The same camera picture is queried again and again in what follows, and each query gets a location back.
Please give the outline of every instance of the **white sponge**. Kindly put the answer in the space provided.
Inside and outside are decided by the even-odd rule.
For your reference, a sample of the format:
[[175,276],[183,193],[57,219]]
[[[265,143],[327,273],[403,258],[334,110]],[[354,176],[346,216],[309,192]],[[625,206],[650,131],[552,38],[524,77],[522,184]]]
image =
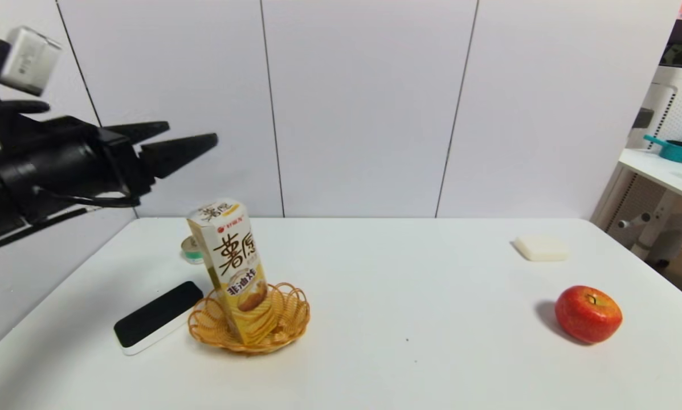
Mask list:
[[519,236],[513,246],[526,259],[534,262],[566,260],[569,254],[566,244],[552,236]]

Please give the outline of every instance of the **yellow box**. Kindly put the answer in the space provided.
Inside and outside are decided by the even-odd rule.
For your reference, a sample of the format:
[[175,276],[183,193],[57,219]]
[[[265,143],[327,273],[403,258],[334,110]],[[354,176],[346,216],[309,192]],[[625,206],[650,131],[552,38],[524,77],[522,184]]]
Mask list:
[[260,342],[275,329],[277,319],[247,208],[237,200],[221,199],[187,221],[230,327],[245,345]]

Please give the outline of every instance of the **yellow basket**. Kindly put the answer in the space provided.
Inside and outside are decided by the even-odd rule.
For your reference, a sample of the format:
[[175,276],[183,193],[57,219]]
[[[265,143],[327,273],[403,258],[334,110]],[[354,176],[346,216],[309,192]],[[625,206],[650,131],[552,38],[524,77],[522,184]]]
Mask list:
[[197,302],[189,316],[189,333],[199,342],[246,355],[265,355],[293,343],[305,333],[310,305],[305,293],[289,284],[268,285],[277,326],[256,345],[243,345],[232,333],[219,304],[217,291]]

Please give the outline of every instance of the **red apple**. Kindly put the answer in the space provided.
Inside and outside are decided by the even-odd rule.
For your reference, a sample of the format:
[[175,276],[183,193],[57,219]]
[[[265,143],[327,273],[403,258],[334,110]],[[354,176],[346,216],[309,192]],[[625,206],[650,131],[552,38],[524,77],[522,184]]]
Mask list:
[[556,319],[570,335],[586,343],[607,340],[622,324],[614,299],[588,286],[571,286],[556,301]]

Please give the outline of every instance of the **robotic arm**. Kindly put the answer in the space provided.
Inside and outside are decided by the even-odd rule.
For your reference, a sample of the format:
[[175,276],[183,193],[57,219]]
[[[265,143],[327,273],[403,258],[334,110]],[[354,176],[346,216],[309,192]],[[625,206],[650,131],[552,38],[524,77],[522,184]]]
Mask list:
[[[58,44],[29,28],[0,40],[0,83],[40,96],[60,52]],[[140,205],[156,178],[215,147],[208,133],[133,145],[169,129],[168,122],[96,127],[74,117],[36,121],[23,114],[46,112],[38,100],[0,99],[0,247],[100,208]],[[115,198],[99,197],[119,192]]]

